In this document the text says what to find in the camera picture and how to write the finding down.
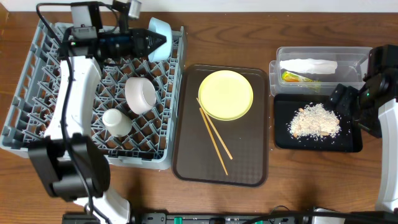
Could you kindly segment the light blue bowl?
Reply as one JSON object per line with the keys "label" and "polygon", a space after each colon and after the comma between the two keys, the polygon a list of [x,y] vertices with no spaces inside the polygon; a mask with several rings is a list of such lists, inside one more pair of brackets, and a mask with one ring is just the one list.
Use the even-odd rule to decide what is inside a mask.
{"label": "light blue bowl", "polygon": [[149,22],[150,37],[152,37],[150,62],[167,60],[172,52],[172,30],[169,23],[152,17]]}

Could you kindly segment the black plastic tray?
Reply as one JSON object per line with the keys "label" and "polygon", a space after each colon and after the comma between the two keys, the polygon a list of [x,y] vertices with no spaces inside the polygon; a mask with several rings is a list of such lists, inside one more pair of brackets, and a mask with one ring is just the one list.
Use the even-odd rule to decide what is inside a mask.
{"label": "black plastic tray", "polygon": [[327,95],[277,94],[274,98],[274,141],[281,149],[359,152],[363,148],[361,130],[352,124],[351,120],[335,113],[340,120],[340,132],[336,137],[295,138],[290,132],[290,122],[299,112],[299,108],[323,104],[325,109],[332,111],[333,107]]}

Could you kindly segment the white napkin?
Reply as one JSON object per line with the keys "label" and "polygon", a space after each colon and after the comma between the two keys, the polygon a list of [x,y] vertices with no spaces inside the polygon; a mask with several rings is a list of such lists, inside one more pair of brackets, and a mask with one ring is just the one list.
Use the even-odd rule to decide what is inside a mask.
{"label": "white napkin", "polygon": [[279,65],[290,72],[327,75],[336,72],[338,62],[308,58],[283,60]]}

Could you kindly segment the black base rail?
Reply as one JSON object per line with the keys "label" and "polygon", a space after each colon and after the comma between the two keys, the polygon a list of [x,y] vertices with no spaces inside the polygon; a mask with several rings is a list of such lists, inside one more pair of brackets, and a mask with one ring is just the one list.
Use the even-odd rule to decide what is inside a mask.
{"label": "black base rail", "polygon": [[141,224],[285,224],[285,223],[397,223],[397,209],[380,211],[341,213],[321,207],[306,211],[293,211],[278,205],[271,212],[262,215],[225,214],[168,214],[131,213],[130,218],[113,218],[95,209],[94,214],[66,213],[62,224],[74,223],[141,223]]}

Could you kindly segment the grey plastic dishwasher rack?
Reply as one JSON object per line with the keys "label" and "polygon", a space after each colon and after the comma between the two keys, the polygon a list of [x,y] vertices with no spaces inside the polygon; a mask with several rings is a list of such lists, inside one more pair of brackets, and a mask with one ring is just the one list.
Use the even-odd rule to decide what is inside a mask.
{"label": "grey plastic dishwasher rack", "polygon": [[[165,170],[171,165],[178,96],[185,66],[185,31],[173,32],[172,53],[167,60],[120,58],[104,67],[97,86],[91,120],[93,142],[115,166]],[[27,157],[27,145],[44,136],[55,110],[60,88],[58,45],[43,23],[37,25],[19,83],[1,132],[1,148]],[[127,105],[124,86],[128,78],[152,82],[156,104],[148,112],[134,114]],[[112,136],[102,122],[106,110],[115,108],[132,121],[127,136]]]}

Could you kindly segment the white cup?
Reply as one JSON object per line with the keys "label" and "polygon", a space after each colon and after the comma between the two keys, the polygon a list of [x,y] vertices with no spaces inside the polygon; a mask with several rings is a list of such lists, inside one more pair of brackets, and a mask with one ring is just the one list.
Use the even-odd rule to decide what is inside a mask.
{"label": "white cup", "polygon": [[112,136],[127,136],[132,129],[132,120],[117,109],[106,110],[102,122]]}

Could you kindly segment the yellow round plate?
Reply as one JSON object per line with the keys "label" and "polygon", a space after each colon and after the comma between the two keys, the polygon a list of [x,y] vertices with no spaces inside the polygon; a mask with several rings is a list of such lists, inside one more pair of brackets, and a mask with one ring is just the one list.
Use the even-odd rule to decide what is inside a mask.
{"label": "yellow round plate", "polygon": [[206,76],[198,89],[198,102],[206,114],[220,121],[244,116],[254,101],[253,88],[242,74],[220,70]]}

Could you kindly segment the pile of rice scraps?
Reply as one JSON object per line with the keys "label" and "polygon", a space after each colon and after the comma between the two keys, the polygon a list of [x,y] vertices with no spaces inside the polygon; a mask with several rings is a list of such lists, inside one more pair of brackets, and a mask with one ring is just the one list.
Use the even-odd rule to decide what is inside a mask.
{"label": "pile of rice scraps", "polygon": [[325,109],[322,103],[305,105],[294,112],[287,123],[287,130],[295,139],[326,137],[335,138],[341,131],[340,119],[333,112]]}

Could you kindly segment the clear plastic waste bin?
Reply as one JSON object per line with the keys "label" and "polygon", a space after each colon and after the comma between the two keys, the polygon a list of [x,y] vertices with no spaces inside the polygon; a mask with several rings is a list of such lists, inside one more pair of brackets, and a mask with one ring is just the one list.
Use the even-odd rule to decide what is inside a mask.
{"label": "clear plastic waste bin", "polygon": [[[363,78],[368,70],[370,51],[370,47],[281,47],[277,50],[276,59],[269,64],[271,95],[330,95],[339,83],[360,89],[364,85]],[[336,61],[338,67],[335,73],[327,75],[292,72],[318,82],[287,83],[281,79],[281,75],[288,70],[280,68],[280,61],[308,58]],[[311,84],[320,85],[320,91],[308,89],[307,85]]]}

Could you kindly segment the pink bowl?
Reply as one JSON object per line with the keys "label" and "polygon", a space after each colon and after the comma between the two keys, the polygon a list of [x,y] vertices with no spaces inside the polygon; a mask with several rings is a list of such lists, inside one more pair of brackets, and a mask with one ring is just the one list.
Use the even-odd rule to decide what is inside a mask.
{"label": "pink bowl", "polygon": [[131,77],[125,84],[125,96],[128,106],[135,114],[151,110],[156,104],[156,92],[147,78]]}

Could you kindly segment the brown plastic serving tray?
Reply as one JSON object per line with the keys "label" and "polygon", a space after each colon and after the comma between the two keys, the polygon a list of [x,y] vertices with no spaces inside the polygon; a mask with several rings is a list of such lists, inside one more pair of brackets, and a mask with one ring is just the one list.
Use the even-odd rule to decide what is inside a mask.
{"label": "brown plastic serving tray", "polygon": [[266,72],[234,67],[250,82],[254,101],[250,110],[233,121],[214,119],[224,143],[232,154],[230,160],[213,134],[228,171],[225,174],[216,154],[196,100],[200,83],[222,66],[191,65],[182,77],[178,100],[172,171],[181,180],[258,187],[267,179],[269,148],[269,81]]}

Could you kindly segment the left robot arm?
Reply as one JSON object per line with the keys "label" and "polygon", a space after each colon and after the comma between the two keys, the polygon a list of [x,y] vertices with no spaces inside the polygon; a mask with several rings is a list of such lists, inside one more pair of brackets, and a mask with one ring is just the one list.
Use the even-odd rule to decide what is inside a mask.
{"label": "left robot arm", "polygon": [[168,58],[172,31],[151,19],[148,29],[130,28],[139,1],[114,1],[116,27],[103,30],[99,1],[70,4],[73,25],[57,37],[61,82],[55,111],[44,137],[31,142],[29,159],[51,197],[80,204],[83,215],[65,215],[64,223],[134,223],[131,204],[110,186],[109,162],[91,138],[95,91],[107,59]]}

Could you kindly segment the wooden chopstick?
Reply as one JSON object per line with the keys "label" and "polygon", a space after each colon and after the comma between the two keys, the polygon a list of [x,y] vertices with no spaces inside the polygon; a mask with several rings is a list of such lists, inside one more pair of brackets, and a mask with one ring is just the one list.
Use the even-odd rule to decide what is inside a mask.
{"label": "wooden chopstick", "polygon": [[208,131],[208,134],[209,134],[209,136],[210,136],[210,139],[211,139],[211,141],[212,141],[212,144],[213,144],[213,146],[214,146],[214,149],[215,149],[215,151],[216,151],[216,154],[217,154],[217,156],[218,156],[218,159],[220,160],[221,166],[222,166],[222,168],[223,168],[225,174],[228,176],[228,171],[227,171],[227,169],[226,169],[226,166],[225,166],[225,164],[224,164],[223,158],[222,158],[222,156],[221,156],[221,154],[220,154],[220,151],[219,151],[219,149],[218,149],[217,143],[216,143],[216,141],[215,141],[215,139],[214,139],[213,133],[211,132],[210,126],[209,126],[209,124],[208,124],[208,120],[207,120],[207,118],[206,118],[206,116],[205,116],[205,112],[202,110],[202,108],[199,108],[199,110],[200,110],[200,114],[201,114],[201,116],[202,116],[202,118],[203,118],[204,124],[205,124],[205,126],[206,126],[206,129],[207,129],[207,131]]}
{"label": "wooden chopstick", "polygon": [[224,141],[223,141],[221,135],[219,134],[217,128],[216,128],[215,125],[213,124],[213,122],[212,122],[211,118],[209,117],[209,115],[203,110],[203,108],[202,108],[202,106],[201,106],[201,103],[200,103],[200,100],[199,100],[198,98],[196,98],[196,100],[197,100],[198,104],[200,105],[200,112],[202,113],[203,120],[204,120],[204,122],[205,122],[206,127],[208,128],[208,132],[209,132],[210,137],[211,137],[212,139],[214,139],[213,133],[212,133],[212,131],[210,130],[210,128],[212,128],[213,131],[214,131],[214,133],[216,134],[217,138],[219,139],[221,145],[223,146],[224,150],[226,151],[226,153],[227,153],[229,159],[230,159],[230,160],[233,160],[232,154],[230,153],[228,147],[227,147],[226,144],[224,143]]}

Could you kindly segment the green orange snack wrapper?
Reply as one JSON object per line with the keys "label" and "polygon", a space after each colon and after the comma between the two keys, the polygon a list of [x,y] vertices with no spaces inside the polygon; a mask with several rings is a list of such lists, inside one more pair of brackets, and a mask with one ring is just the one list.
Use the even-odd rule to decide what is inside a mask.
{"label": "green orange snack wrapper", "polygon": [[[307,77],[303,77],[301,75],[297,75],[295,73],[289,72],[289,71],[285,71],[282,75],[281,75],[281,79],[284,82],[287,83],[312,83],[312,82],[318,82],[318,80],[312,80],[310,78]],[[319,92],[321,86],[320,85],[307,85],[307,88],[310,90],[313,90],[315,92]]]}

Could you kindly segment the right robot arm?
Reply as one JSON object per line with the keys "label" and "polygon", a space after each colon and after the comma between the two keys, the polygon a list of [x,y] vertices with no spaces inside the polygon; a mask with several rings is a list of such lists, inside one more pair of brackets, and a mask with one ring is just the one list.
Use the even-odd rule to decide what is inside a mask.
{"label": "right robot arm", "polygon": [[360,89],[339,84],[329,101],[354,126],[382,139],[382,171],[375,209],[397,213],[397,46],[369,52]]}

